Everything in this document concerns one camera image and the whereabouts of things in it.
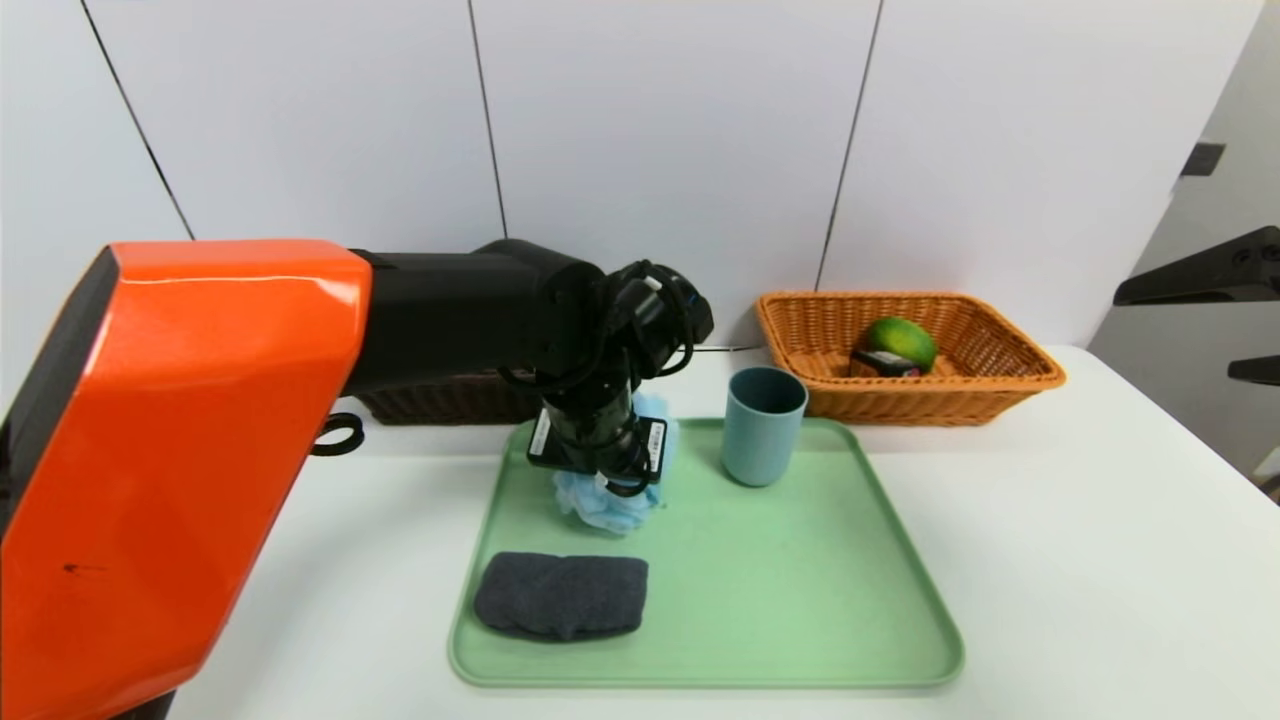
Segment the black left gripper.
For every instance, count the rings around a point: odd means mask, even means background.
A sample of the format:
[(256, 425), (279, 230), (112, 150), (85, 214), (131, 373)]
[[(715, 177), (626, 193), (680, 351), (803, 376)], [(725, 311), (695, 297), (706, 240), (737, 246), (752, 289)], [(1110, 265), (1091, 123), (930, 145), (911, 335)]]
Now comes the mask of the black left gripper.
[(608, 486), (655, 486), (667, 437), (668, 421), (639, 415), (627, 386), (584, 386), (541, 398), (526, 457)]

